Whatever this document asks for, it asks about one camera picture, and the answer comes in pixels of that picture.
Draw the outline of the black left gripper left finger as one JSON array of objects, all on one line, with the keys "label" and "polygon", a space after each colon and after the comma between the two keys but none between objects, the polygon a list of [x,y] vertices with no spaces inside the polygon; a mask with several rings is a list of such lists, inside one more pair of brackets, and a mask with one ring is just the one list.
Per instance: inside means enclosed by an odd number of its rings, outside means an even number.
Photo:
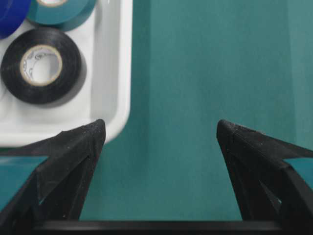
[{"label": "black left gripper left finger", "polygon": [[0,154],[0,232],[77,220],[106,139],[102,119]]}]

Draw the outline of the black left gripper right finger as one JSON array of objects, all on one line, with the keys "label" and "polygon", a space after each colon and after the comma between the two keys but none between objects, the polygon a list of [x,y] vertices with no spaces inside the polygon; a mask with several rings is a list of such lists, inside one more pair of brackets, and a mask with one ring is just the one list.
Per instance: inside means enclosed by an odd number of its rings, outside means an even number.
[{"label": "black left gripper right finger", "polygon": [[216,137],[244,221],[275,221],[287,234],[313,233],[313,188],[290,161],[310,149],[221,119]]}]

